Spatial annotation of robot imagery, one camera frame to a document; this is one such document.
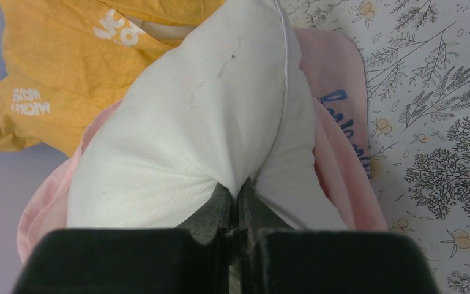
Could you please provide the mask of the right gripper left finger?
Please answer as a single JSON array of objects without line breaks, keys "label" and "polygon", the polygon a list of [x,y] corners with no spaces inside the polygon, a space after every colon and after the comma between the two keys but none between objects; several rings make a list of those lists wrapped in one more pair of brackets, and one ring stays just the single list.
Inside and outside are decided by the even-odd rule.
[{"label": "right gripper left finger", "polygon": [[14,293],[228,293],[231,194],[210,199],[176,228],[70,229],[35,247]]}]

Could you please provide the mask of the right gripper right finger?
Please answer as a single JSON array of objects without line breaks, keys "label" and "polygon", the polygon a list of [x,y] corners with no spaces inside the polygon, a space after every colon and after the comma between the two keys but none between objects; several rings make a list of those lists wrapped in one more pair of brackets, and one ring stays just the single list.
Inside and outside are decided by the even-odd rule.
[{"label": "right gripper right finger", "polygon": [[295,230],[262,201],[250,179],[238,205],[242,293],[438,293],[408,237]]}]

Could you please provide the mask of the white pillow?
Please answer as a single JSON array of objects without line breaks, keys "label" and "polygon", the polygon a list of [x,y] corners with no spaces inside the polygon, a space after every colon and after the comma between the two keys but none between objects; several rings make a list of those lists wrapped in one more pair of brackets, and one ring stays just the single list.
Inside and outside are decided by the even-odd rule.
[{"label": "white pillow", "polygon": [[173,228],[251,179],[294,228],[344,230],[315,173],[301,50],[277,1],[226,1],[136,79],[78,161],[68,227]]}]

